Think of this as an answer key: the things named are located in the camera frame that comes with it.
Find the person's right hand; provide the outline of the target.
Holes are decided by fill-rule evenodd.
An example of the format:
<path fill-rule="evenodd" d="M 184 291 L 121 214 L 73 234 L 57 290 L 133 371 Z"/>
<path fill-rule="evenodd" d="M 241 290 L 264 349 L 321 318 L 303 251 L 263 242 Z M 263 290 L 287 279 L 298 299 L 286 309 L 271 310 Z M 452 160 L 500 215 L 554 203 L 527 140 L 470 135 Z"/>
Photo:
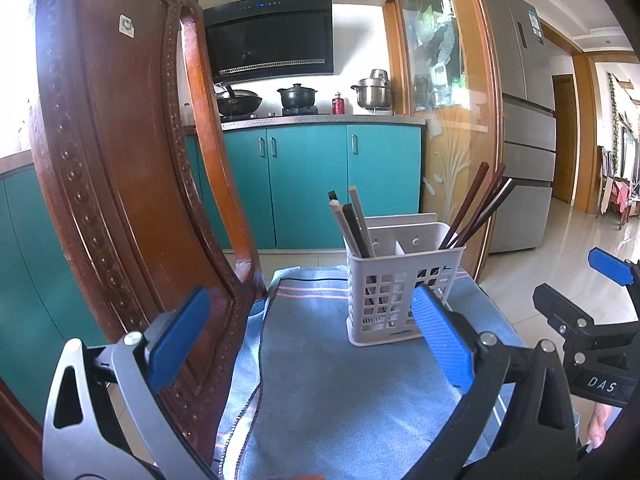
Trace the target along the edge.
<path fill-rule="evenodd" d="M 611 405 L 596 403 L 587 426 L 587 444 L 592 448 L 598 448 L 606 436 L 606 426 L 611 418 L 613 408 Z"/>

